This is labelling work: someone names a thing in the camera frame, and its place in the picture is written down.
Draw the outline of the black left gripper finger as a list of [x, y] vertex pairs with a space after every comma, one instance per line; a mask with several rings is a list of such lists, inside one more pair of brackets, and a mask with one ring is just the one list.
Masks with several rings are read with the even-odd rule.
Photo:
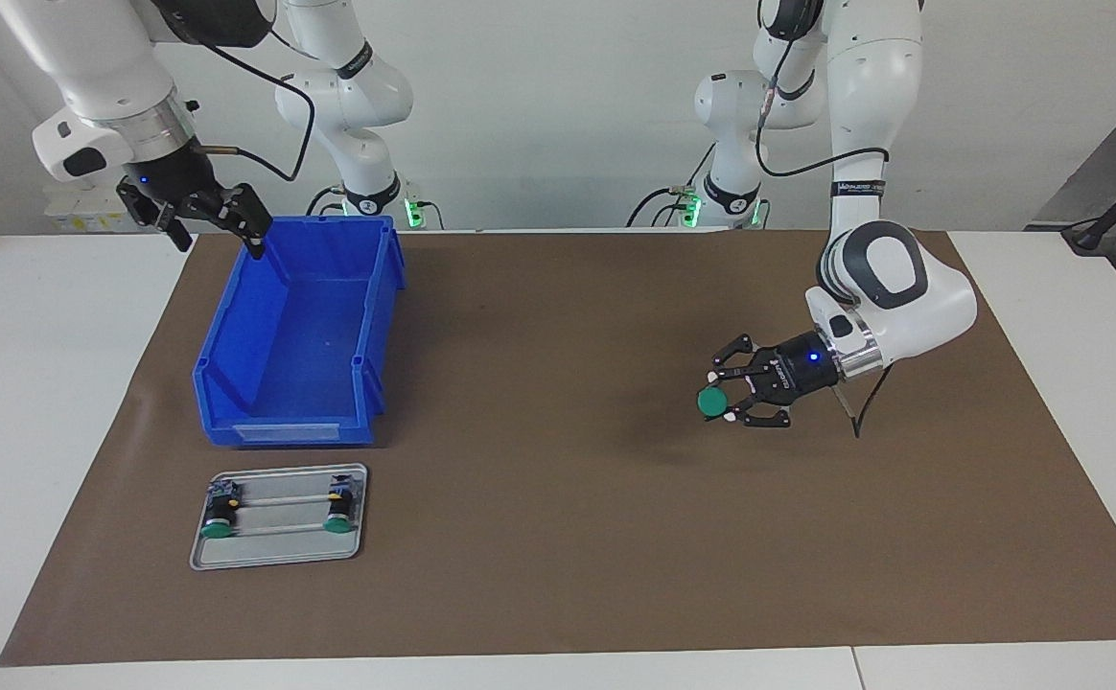
[[[734, 357], [745, 357], [745, 363], [733, 365], [731, 360]], [[761, 375], [764, 370], [769, 371], [775, 367], [775, 349], [756, 345], [756, 342], [747, 333], [742, 333], [733, 341], [728, 342], [724, 348], [716, 349], [711, 360], [709, 380], [739, 380]]]
[[723, 420], [742, 427], [790, 428], [792, 403], [793, 389], [785, 389], [780, 384], [761, 384], [760, 387], [748, 387], [745, 397], [730, 403]]

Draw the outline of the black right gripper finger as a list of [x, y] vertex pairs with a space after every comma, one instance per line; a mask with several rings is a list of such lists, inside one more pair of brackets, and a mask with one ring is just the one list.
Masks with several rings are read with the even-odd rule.
[[264, 239], [273, 215], [250, 184], [215, 186], [192, 193], [185, 199], [185, 215], [237, 236], [252, 261], [264, 257]]
[[146, 197], [138, 186], [131, 182], [117, 183], [116, 194], [123, 201], [134, 223], [167, 236], [180, 252], [189, 252], [190, 248], [193, 247], [193, 236], [187, 232], [184, 224], [177, 221], [175, 208], [171, 202], [158, 207], [158, 202]]

